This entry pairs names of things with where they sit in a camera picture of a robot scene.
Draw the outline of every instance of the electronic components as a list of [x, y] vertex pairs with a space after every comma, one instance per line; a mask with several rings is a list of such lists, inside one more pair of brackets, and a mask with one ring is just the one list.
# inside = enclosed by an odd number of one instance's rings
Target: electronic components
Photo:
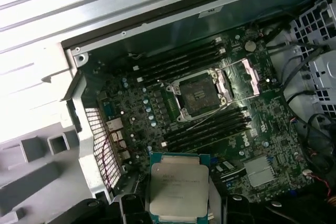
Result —
[[[160, 222], [197, 223], [207, 217], [209, 169], [200, 164], [201, 158], [158, 155], [151, 158], [150, 213]], [[210, 156], [203, 156], [209, 162]]]
[[115, 73], [97, 100], [112, 115], [104, 121], [119, 163], [146, 174], [156, 152], [211, 154], [212, 178], [251, 202], [311, 183], [302, 175], [305, 161], [292, 157], [297, 135], [266, 46], [260, 40], [244, 50], [257, 36], [233, 29], [223, 40], [143, 57], [134, 71]]
[[252, 187], [257, 187], [275, 179], [273, 168], [267, 157], [261, 156], [244, 163]]
[[116, 118], [111, 121], [106, 122], [109, 131], [117, 131], [123, 128], [121, 118]]
[[177, 79], [166, 87], [175, 95], [180, 108], [178, 122], [197, 120], [231, 102], [221, 70], [208, 69]]

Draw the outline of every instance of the cable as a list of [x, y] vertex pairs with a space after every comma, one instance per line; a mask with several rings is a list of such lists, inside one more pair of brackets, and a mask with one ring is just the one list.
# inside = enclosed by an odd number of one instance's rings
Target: cable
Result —
[[299, 95], [315, 95], [316, 93], [314, 91], [311, 90], [303, 90], [301, 92], [295, 93], [294, 95], [292, 95], [288, 100], [287, 103], [289, 104], [291, 101], [294, 100], [295, 97], [298, 97]]
[[313, 49], [318, 49], [318, 48], [323, 48], [324, 47], [324, 45], [314, 45], [314, 44], [291, 41], [291, 42], [283, 42], [283, 43], [277, 44], [275, 46], [268, 46], [266, 48], [268, 50], [275, 50], [275, 49], [279, 49], [279, 48], [286, 47], [286, 46], [288, 46], [288, 47], [299, 46], [299, 47], [307, 47], [307, 48], [313, 48]]
[[285, 219], [293, 222], [294, 224], [301, 224], [298, 221], [294, 220], [292, 217], [289, 217], [289, 216], [287, 216], [287, 215], [285, 215], [285, 214], [283, 214], [281, 212], [278, 212], [277, 210], [274, 210], [273, 208], [270, 208], [268, 206], [265, 206], [265, 208], [267, 208], [268, 210], [270, 210], [273, 214], [276, 214], [276, 215], [279, 215], [281, 217], [284, 217]]
[[[307, 125], [312, 125], [314, 119], [318, 116], [324, 116], [325, 118], [327, 118], [331, 123], [334, 122], [334, 119], [331, 118], [329, 115], [326, 115], [326, 114], [322, 114], [322, 113], [316, 113], [316, 114], [313, 114], [309, 119], [308, 119], [308, 122], [307, 122]], [[311, 132], [311, 128], [308, 127], [307, 128], [307, 133], [306, 133], [306, 137], [305, 137], [305, 140], [308, 141], [309, 139], [309, 135], [310, 135], [310, 132]]]
[[294, 110], [288, 105], [287, 101], [286, 101], [286, 98], [285, 98], [285, 95], [283, 92], [280, 92], [280, 96], [282, 98], [282, 100], [284, 101], [284, 105], [286, 105], [287, 109], [289, 110], [289, 112], [295, 116], [296, 120], [300, 123], [302, 123], [303, 125], [305, 125], [308, 129], [311, 129], [311, 130], [314, 130], [314, 131], [317, 131], [321, 136], [327, 138], [327, 139], [330, 139], [327, 135], [325, 135], [323, 132], [319, 131], [317, 128], [315, 128], [314, 126], [308, 124], [305, 120], [303, 120], [301, 117], [299, 117], [295, 112]]
[[283, 86], [281, 87], [281, 91], [283, 92], [285, 90], [285, 88], [288, 86], [290, 81], [294, 78], [294, 76], [296, 76], [296, 74], [301, 70], [301, 68], [303, 68], [309, 61], [320, 56], [320, 54], [323, 52], [324, 52], [324, 47], [316, 49], [306, 59], [304, 59], [298, 66], [296, 66], [293, 69], [293, 71], [289, 74], [287, 79], [285, 80]]
[[286, 63], [284, 64], [284, 66], [283, 66], [283, 68], [282, 68], [282, 71], [281, 71], [281, 75], [280, 75], [280, 83], [283, 82], [283, 76], [284, 76], [284, 74], [285, 74], [286, 68], [287, 68], [287, 66], [291, 63], [291, 61], [296, 60], [296, 59], [301, 59], [301, 58], [302, 58], [302, 56], [299, 55], [299, 56], [294, 56], [294, 57], [292, 57], [292, 58], [290, 58], [290, 59], [288, 59], [288, 60], [286, 61]]
[[104, 140], [104, 143], [103, 143], [103, 147], [102, 147], [102, 157], [101, 157], [101, 160], [102, 160], [103, 168], [104, 168], [104, 170], [105, 170], [106, 180], [107, 180], [107, 186], [108, 186], [108, 187], [111, 187], [111, 181], [110, 181], [109, 176], [108, 176], [108, 173], [107, 173], [107, 166], [106, 166], [106, 164], [105, 164], [105, 153], [104, 153], [104, 151], [105, 151], [105, 146], [106, 146], [106, 144], [107, 144], [108, 141], [109, 141], [109, 136], [110, 136], [112, 133], [115, 133], [115, 132], [116, 132], [116, 131], [111, 131], [111, 132], [106, 136], [106, 138], [105, 138], [105, 140]]
[[326, 181], [326, 180], [324, 180], [324, 179], [322, 179], [322, 178], [320, 178], [320, 177], [318, 177], [318, 176], [316, 176], [316, 175], [313, 175], [313, 174], [308, 174], [308, 176], [309, 177], [312, 177], [312, 178], [314, 178], [314, 179], [317, 179], [318, 181], [320, 181], [320, 182], [323, 182], [324, 184], [325, 184], [325, 186], [327, 187], [327, 189], [328, 189], [328, 194], [327, 194], [327, 196], [328, 196], [328, 198], [331, 196], [331, 188], [330, 188], [330, 185], [329, 185], [329, 183]]
[[207, 118], [205, 118], [204, 120], [200, 121], [199, 123], [196, 123], [195, 125], [191, 126], [190, 128], [187, 128], [186, 130], [190, 131], [194, 127], [199, 126], [200, 124], [204, 123], [206, 120], [208, 120], [209, 118], [211, 118], [212, 116], [214, 116], [215, 114], [217, 114], [222, 109], [225, 109], [225, 108], [229, 107], [232, 103], [246, 101], [246, 100], [252, 99], [252, 98], [257, 97], [257, 96], [259, 96], [259, 95], [258, 94], [257, 95], [252, 95], [251, 97], [246, 97], [246, 98], [234, 100], [234, 101], [231, 101], [230, 103], [224, 104], [224, 105], [220, 106], [216, 111], [214, 111], [211, 115], [209, 115]]

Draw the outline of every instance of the black cable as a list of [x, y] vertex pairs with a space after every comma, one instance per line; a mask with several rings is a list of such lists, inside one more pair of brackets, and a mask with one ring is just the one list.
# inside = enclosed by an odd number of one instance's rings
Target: black cable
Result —
[[[314, 119], [315, 119], [316, 117], [318, 117], [318, 116], [324, 116], [324, 117], [327, 118], [331, 123], [334, 122], [334, 119], [331, 118], [331, 116], [326, 115], [326, 114], [322, 114], [322, 113], [316, 113], [316, 114], [313, 114], [313, 115], [308, 119], [307, 124], [308, 124], [308, 125], [312, 125]], [[307, 133], [306, 133], [305, 141], [308, 141], [311, 130], [312, 130], [312, 129], [311, 129], [310, 127], [307, 128]]]
[[290, 81], [294, 78], [294, 76], [296, 76], [296, 74], [311, 60], [314, 60], [315, 58], [317, 58], [318, 56], [320, 56], [321, 53], [324, 52], [324, 48], [318, 48], [315, 51], [313, 51], [306, 59], [304, 59], [298, 66], [296, 66], [293, 71], [289, 74], [289, 76], [287, 77], [287, 79], [285, 80], [284, 84], [281, 87], [281, 91], [283, 92], [286, 87], [288, 86], [288, 84], [290, 83]]
[[302, 123], [303, 125], [305, 125], [308, 129], [310, 130], [314, 130], [316, 132], [318, 132], [321, 136], [330, 139], [327, 135], [325, 135], [323, 132], [321, 132], [320, 130], [318, 130], [317, 128], [315, 128], [314, 126], [312, 126], [311, 124], [308, 124], [305, 120], [303, 120], [301, 117], [299, 117], [294, 110], [289, 106], [289, 104], [286, 101], [285, 95], [283, 92], [280, 92], [280, 97], [282, 98], [282, 100], [284, 101], [284, 105], [286, 105], [287, 109], [289, 110], [289, 112], [296, 118], [296, 120], [300, 123]]
[[283, 217], [283, 218], [285, 218], [285, 219], [291, 221], [291, 222], [294, 223], [294, 224], [300, 224], [298, 221], [294, 220], [292, 217], [289, 217], [289, 216], [283, 214], [282, 212], [279, 212], [279, 211], [277, 211], [277, 210], [274, 210], [274, 209], [272, 209], [272, 208], [270, 208], [270, 207], [268, 207], [268, 206], [265, 206], [265, 208], [268, 209], [269, 211], [271, 211], [273, 214], [276, 214], [276, 215], [278, 215], [278, 216], [281, 216], [281, 217]]
[[316, 93], [314, 91], [311, 90], [303, 90], [301, 92], [295, 93], [294, 95], [292, 95], [288, 100], [287, 103], [289, 104], [292, 100], [294, 100], [295, 97], [299, 96], [299, 95], [315, 95]]
[[292, 61], [292, 60], [296, 60], [296, 59], [301, 59], [301, 58], [302, 58], [302, 56], [301, 56], [301, 55], [298, 55], [298, 56], [294, 56], [294, 57], [292, 57], [292, 58], [290, 58], [290, 59], [288, 59], [288, 60], [286, 61], [286, 63], [284, 64], [284, 66], [283, 66], [283, 68], [282, 68], [282, 71], [281, 71], [281, 75], [280, 75], [280, 83], [283, 82], [283, 76], [284, 76], [284, 74], [285, 74], [286, 68], [287, 68], [287, 66], [291, 63], [291, 61]]

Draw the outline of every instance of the gray plastic part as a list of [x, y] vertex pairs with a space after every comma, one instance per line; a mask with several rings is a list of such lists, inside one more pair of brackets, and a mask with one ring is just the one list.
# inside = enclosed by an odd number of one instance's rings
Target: gray plastic part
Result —
[[52, 155], [68, 151], [79, 145], [75, 131], [63, 132], [60, 135], [48, 137], [47, 142]]
[[45, 152], [42, 148], [41, 140], [38, 137], [22, 140], [20, 147], [27, 163], [44, 157]]
[[23, 208], [19, 208], [15, 211], [9, 212], [5, 216], [0, 218], [0, 224], [14, 224], [21, 220], [25, 215]]
[[18, 204], [53, 182], [59, 175], [60, 170], [56, 162], [51, 162], [4, 185], [0, 190], [0, 217], [11, 212]]

